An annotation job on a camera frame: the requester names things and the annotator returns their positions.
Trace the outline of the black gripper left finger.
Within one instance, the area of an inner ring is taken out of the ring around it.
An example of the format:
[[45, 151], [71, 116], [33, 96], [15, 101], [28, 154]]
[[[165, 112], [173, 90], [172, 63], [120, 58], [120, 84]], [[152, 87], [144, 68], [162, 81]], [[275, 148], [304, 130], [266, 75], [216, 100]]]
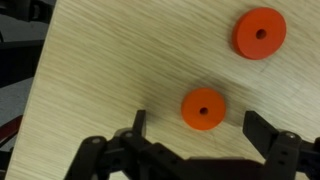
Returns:
[[139, 135], [145, 136], [146, 134], [146, 111], [138, 110], [135, 115], [132, 129]]

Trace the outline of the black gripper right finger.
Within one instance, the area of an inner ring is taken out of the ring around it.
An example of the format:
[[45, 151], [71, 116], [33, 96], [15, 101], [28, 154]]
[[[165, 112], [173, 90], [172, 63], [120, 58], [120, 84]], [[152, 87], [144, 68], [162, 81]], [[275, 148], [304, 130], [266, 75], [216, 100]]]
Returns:
[[268, 156], [279, 135], [279, 131], [255, 111], [245, 112], [242, 132], [263, 158]]

